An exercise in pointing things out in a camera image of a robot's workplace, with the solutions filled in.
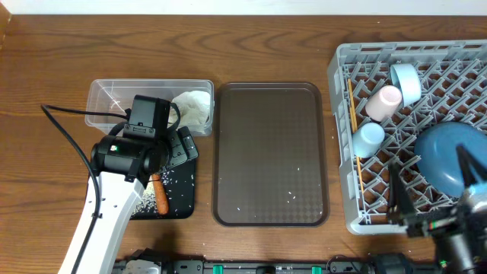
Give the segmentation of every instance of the dish rack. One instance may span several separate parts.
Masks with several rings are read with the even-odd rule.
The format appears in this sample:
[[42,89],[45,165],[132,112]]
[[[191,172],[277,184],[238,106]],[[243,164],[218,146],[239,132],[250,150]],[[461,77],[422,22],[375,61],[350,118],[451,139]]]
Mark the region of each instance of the dish rack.
[[[398,109],[380,125],[386,137],[378,153],[357,163],[352,149],[350,98],[352,81],[358,127],[371,121],[365,112],[368,98],[391,84],[390,66],[413,64],[422,85],[421,99]],[[414,154],[416,138],[438,123],[467,123],[487,134],[487,40],[342,44],[328,67],[329,95],[336,118],[341,164],[343,207],[347,229],[353,234],[404,233],[389,225],[391,161],[402,167],[402,178],[416,210],[430,212],[457,200],[447,196],[419,173]],[[364,194],[358,182],[361,165]]]

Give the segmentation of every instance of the blue plate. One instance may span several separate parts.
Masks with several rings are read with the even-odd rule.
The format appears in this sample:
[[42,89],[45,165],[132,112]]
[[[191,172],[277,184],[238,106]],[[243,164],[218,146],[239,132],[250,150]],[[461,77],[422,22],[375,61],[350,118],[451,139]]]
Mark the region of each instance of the blue plate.
[[453,197],[463,192],[463,177],[456,147],[463,147],[487,167],[487,136],[464,123],[440,123],[424,131],[414,152],[421,156],[419,171],[437,190]]

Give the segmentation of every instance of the plastic bin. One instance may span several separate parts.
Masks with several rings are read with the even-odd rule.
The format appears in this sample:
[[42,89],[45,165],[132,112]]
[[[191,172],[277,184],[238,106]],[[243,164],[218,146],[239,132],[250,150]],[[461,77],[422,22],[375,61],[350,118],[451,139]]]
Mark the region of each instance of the plastic bin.
[[[364,195],[358,183],[352,150],[350,98],[352,80],[358,124],[370,120],[364,106],[385,84],[390,65],[411,63],[422,85],[421,99],[399,109],[380,125],[386,138],[378,153],[363,159]],[[419,173],[414,144],[421,132],[437,123],[457,121],[487,134],[487,40],[342,44],[328,67],[329,95],[336,118],[339,167],[347,229],[353,234],[403,233],[405,227],[386,220],[389,199],[387,165],[396,161],[404,171],[409,196],[418,212],[457,202],[432,187]]]
[[[212,134],[214,87],[209,80],[167,80],[167,79],[101,79],[91,83],[86,110],[125,114],[132,107],[137,94],[173,100],[185,91],[204,91],[210,94],[210,114],[204,125],[188,126],[193,136]],[[123,120],[111,116],[86,115],[84,121],[107,134],[113,126]]]

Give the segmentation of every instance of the white wall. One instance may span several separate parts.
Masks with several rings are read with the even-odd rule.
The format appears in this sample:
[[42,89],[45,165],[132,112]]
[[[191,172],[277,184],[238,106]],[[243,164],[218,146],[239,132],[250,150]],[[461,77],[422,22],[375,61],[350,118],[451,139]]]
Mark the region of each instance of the white wall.
[[487,15],[487,0],[0,0],[12,14]]

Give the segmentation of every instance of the cup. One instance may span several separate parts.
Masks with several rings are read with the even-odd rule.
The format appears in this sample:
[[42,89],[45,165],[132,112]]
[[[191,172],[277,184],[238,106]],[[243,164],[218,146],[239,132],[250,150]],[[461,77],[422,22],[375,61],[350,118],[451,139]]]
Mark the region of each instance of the cup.
[[365,112],[370,118],[380,122],[384,118],[391,117],[402,100],[403,96],[399,88],[387,85],[368,99]]
[[376,123],[366,123],[352,136],[353,152],[360,158],[369,158],[375,155],[385,137],[382,126]]
[[395,64],[390,66],[390,77],[393,85],[403,93],[403,104],[407,107],[421,99],[421,84],[416,68],[411,64]]

